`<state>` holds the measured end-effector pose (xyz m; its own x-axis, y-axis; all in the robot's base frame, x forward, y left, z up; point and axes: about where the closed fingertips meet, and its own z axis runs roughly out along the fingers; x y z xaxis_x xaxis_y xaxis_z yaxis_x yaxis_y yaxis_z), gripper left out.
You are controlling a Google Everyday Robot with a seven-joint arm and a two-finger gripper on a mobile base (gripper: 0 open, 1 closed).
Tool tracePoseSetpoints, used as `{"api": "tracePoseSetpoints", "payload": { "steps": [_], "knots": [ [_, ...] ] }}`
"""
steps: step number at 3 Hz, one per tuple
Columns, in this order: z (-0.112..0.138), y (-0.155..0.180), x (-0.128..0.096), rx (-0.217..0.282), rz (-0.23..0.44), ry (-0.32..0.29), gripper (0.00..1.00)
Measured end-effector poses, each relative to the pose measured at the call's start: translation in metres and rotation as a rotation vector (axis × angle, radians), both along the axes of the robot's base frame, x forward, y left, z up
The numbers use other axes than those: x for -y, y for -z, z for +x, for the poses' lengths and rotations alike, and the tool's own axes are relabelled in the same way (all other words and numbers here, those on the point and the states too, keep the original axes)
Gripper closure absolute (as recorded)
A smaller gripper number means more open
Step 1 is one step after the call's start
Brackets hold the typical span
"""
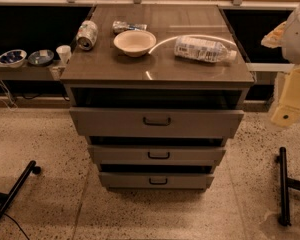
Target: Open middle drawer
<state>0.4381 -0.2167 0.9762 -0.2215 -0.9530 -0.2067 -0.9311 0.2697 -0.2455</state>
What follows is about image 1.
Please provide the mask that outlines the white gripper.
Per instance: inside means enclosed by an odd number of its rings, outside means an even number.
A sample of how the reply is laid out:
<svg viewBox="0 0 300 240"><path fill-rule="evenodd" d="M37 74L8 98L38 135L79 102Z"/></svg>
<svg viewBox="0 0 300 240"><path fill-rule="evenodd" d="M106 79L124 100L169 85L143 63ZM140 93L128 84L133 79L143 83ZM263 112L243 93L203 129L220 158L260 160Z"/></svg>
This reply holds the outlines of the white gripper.
<svg viewBox="0 0 300 240"><path fill-rule="evenodd" d="M261 45L268 48L282 47L286 21L280 23L263 37ZM270 121L279 127L289 127L300 118L300 65L285 75L278 105L273 109Z"/></svg>

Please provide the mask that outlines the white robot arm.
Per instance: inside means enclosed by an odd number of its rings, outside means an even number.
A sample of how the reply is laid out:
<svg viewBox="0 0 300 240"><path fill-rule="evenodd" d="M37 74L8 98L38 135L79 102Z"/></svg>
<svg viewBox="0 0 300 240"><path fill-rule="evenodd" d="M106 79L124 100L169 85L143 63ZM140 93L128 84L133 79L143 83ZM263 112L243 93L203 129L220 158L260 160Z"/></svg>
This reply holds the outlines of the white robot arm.
<svg viewBox="0 0 300 240"><path fill-rule="evenodd" d="M282 49L282 56L293 64L284 76L279 100L272 110L270 121L279 127L289 127L300 117L300 4L288 19L265 35L261 44Z"/></svg>

